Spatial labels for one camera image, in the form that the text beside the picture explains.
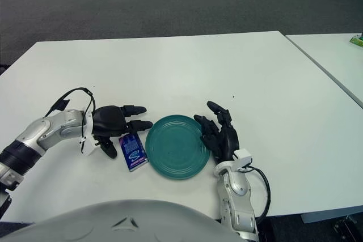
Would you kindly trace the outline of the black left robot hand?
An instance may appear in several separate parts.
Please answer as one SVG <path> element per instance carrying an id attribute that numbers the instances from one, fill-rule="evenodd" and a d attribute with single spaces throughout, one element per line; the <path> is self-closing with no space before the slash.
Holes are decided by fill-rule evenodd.
<path id="1" fill-rule="evenodd" d="M 139 131 L 151 129 L 151 121 L 131 120 L 127 117 L 145 113 L 147 109 L 142 106 L 125 105 L 118 107 L 109 105 L 100 107 L 93 114 L 92 136 L 101 150 L 111 159 L 117 157 L 117 151 L 111 141 L 112 137 L 120 137 L 124 134 L 136 134 Z"/>

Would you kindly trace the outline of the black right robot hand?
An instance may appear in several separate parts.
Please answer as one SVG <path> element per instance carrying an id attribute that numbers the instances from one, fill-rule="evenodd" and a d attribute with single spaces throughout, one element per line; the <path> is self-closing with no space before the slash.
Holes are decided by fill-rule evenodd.
<path id="1" fill-rule="evenodd" d="M 221 128 L 213 120 L 195 114 L 194 120 L 201 125 L 201 141 L 212 152 L 216 164 L 232 161 L 234 152 L 239 149 L 239 141 L 230 112 L 213 101 L 208 101 L 207 106 L 217 116 Z"/>

